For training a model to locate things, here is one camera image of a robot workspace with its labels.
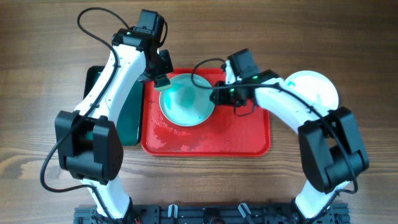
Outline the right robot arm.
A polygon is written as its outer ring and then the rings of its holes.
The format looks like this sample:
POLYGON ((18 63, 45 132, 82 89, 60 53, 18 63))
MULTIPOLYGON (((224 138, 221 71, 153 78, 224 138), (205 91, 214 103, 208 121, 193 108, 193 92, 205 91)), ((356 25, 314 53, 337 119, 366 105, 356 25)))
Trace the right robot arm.
POLYGON ((298 135, 302 169, 307 178, 294 199, 304 223, 325 216, 340 193, 355 194, 357 178, 369 159, 354 114, 311 100, 272 70, 260 71, 248 49, 222 61, 225 80, 213 87, 210 100, 237 108, 248 100, 267 110, 298 135))

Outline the white plate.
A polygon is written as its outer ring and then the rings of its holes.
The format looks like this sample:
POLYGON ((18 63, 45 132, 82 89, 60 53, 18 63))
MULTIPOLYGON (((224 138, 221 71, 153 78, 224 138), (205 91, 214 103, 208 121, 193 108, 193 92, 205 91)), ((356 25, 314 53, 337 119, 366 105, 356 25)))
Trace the white plate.
POLYGON ((172 87, 160 92, 159 105, 171 123, 196 126, 210 117, 215 108, 210 101, 212 90, 195 86, 189 73, 176 75, 170 81, 172 87))
POLYGON ((311 101, 333 110, 338 108, 339 96, 334 84, 321 73, 302 70, 285 79, 285 85, 311 101))

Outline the green yellow sponge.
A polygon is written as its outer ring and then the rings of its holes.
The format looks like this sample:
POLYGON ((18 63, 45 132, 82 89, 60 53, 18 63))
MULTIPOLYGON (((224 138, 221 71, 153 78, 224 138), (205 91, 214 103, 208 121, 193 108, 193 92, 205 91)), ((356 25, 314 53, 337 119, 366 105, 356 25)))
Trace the green yellow sponge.
POLYGON ((155 78, 154 88, 157 91, 164 91, 164 90, 168 90, 168 89, 172 88, 172 83, 171 83, 169 77, 167 76, 167 74, 160 75, 155 78))

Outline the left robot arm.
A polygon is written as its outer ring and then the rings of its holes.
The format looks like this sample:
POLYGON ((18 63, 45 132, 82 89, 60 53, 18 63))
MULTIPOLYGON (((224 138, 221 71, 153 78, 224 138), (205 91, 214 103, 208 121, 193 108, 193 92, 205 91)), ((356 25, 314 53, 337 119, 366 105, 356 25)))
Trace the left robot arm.
POLYGON ((119 29, 105 44, 109 59, 83 101, 55 119, 57 142, 42 165, 40 182, 53 190, 45 183, 45 170, 57 153, 60 167, 96 202, 94 210, 75 218, 76 223, 139 223, 118 177, 124 151, 116 126, 135 82, 152 82, 157 91, 171 88, 168 74, 174 69, 169 52, 161 49, 167 31, 160 14, 143 9, 136 26, 119 29))

